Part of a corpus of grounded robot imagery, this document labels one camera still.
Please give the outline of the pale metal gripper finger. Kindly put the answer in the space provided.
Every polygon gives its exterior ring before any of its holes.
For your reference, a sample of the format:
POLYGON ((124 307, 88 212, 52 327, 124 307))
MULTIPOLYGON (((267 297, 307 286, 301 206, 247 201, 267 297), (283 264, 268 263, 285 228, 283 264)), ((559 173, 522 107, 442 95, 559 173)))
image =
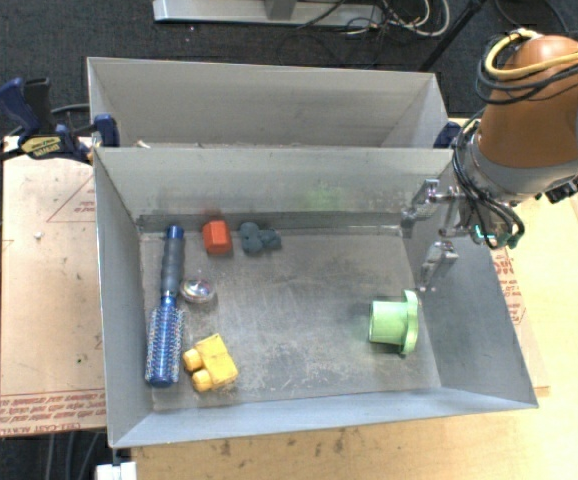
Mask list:
POLYGON ((432 218, 438 211, 437 201, 438 179, 426 179, 409 205, 401 212, 401 228, 411 229, 415 224, 432 218))
POLYGON ((433 290, 459 259, 454 244, 449 240, 434 241, 420 267, 419 290, 433 290))

